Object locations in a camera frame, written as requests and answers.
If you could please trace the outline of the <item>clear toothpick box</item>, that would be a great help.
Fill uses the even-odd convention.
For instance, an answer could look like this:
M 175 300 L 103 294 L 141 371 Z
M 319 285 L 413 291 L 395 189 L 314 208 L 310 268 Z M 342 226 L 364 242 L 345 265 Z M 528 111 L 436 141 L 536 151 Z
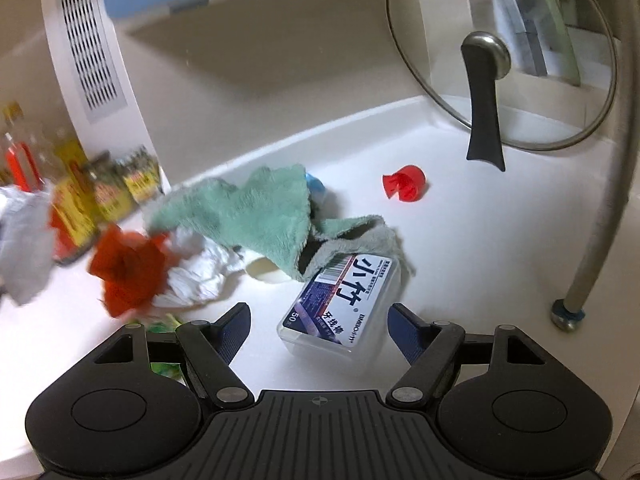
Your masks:
M 339 255 L 304 285 L 278 336 L 294 356 L 360 375 L 380 353 L 400 290 L 397 259 Z

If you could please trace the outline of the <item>orange plastic bag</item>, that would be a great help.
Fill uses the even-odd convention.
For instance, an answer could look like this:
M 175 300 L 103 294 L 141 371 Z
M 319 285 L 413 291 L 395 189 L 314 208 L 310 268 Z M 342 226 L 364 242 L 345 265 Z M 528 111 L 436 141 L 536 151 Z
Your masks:
M 146 236 L 110 224 L 96 243 L 88 272 L 102 281 L 102 302 L 111 318 L 143 313 L 167 284 L 171 263 L 168 233 Z

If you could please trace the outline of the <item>green microfibre cloth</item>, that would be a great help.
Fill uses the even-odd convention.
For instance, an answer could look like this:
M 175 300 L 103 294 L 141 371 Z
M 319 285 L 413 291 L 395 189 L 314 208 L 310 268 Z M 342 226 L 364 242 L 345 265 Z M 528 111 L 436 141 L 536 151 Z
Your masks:
M 340 255 L 392 258 L 412 272 L 396 231 L 377 214 L 328 218 L 311 200 L 302 165 L 260 167 L 241 185 L 205 178 L 145 209 L 146 232 L 185 228 L 217 244 L 257 252 L 295 281 Z

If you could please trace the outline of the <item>white paper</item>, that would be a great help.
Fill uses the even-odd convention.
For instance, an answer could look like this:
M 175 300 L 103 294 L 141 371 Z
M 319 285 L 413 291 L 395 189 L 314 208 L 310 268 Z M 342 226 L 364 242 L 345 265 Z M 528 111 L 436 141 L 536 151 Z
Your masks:
M 46 288 L 53 268 L 55 234 L 50 193 L 1 188 L 1 287 L 19 306 Z

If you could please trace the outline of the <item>green yellow wrapper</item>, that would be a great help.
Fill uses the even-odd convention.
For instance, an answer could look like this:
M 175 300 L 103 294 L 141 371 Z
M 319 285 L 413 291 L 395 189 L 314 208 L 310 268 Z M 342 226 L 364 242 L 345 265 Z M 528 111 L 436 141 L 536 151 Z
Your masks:
M 175 332 L 181 324 L 182 322 L 171 313 L 152 316 L 144 321 L 151 370 L 177 382 L 182 381 L 182 371 Z

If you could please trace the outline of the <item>white paper cup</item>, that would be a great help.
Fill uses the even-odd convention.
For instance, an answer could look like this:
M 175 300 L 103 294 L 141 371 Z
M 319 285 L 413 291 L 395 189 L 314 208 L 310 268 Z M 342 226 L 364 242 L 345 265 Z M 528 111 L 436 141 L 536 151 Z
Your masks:
M 245 273 L 255 281 L 266 284 L 286 283 L 291 278 L 270 259 L 259 256 L 246 264 Z

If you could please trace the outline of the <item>red plastic cap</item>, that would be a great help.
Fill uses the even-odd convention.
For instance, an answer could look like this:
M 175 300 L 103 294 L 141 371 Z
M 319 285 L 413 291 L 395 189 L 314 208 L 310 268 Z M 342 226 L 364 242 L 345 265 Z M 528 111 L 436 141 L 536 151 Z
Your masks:
M 388 198 L 396 196 L 401 202 L 413 203 L 424 195 L 427 180 L 421 168 L 408 165 L 393 174 L 384 174 L 382 185 Z

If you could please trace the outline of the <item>pickle jar left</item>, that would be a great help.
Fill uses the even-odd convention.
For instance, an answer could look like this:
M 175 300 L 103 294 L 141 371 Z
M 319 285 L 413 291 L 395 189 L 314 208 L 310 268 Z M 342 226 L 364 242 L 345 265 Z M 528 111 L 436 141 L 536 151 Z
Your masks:
M 96 206 L 106 222 L 117 223 L 134 211 L 134 199 L 116 170 L 109 151 L 91 159 L 85 166 L 85 173 L 91 181 Z

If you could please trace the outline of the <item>pickle jar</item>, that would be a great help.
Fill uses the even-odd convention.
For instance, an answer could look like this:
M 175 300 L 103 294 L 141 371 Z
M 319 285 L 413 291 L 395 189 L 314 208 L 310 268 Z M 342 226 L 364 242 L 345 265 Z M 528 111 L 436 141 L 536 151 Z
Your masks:
M 144 146 L 117 159 L 116 171 L 138 205 L 162 194 L 160 165 Z
M 116 170 L 109 151 L 91 159 L 85 166 L 85 173 L 91 181 L 96 206 L 106 222 L 117 223 L 134 211 L 134 199 Z

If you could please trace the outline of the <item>blue plastic glove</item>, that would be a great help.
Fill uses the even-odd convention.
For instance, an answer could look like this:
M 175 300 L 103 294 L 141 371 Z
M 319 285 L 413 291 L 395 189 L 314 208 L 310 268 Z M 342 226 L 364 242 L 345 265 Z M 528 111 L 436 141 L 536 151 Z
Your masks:
M 320 209 L 326 200 L 326 187 L 312 174 L 305 174 L 305 178 L 312 206 L 316 209 Z

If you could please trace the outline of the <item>red label oil bottle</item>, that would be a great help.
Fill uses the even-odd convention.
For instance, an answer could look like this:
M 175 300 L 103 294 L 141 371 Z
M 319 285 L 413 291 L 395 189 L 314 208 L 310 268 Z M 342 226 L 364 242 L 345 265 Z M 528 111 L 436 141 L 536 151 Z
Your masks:
M 100 237 L 101 214 L 86 173 L 89 161 L 70 130 L 55 131 L 53 154 L 62 169 L 55 182 L 50 226 L 55 230 L 53 259 L 68 266 L 85 255 Z

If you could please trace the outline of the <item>pickle jar right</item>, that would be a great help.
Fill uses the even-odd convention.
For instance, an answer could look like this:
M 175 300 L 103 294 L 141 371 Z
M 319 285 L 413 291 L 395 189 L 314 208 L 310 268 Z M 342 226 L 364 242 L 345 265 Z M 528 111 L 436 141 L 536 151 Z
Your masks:
M 117 159 L 116 171 L 138 205 L 162 194 L 160 165 L 144 146 Z

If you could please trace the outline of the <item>dark sauce bottle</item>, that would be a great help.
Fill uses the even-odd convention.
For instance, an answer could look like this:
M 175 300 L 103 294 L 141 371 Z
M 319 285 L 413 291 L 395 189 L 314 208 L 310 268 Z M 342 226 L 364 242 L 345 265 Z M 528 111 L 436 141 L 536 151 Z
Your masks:
M 2 108 L 6 131 L 3 133 L 4 158 L 14 184 L 24 192 L 44 189 L 44 177 L 39 169 L 37 155 L 42 147 L 41 128 L 25 118 L 16 101 Z

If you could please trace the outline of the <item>glass pot lid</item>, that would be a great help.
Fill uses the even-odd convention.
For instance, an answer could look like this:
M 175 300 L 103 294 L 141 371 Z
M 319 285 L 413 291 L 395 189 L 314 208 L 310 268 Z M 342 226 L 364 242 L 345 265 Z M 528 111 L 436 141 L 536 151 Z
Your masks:
M 469 130 L 473 162 L 570 148 L 612 114 L 620 56 L 598 0 L 385 0 L 385 17 L 421 90 Z

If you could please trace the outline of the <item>wall vent grille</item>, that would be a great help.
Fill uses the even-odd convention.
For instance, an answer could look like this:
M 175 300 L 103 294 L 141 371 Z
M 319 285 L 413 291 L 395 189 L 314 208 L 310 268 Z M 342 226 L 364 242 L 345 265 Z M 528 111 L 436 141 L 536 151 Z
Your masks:
M 58 0 L 72 73 L 88 122 L 126 106 L 108 46 L 98 0 Z

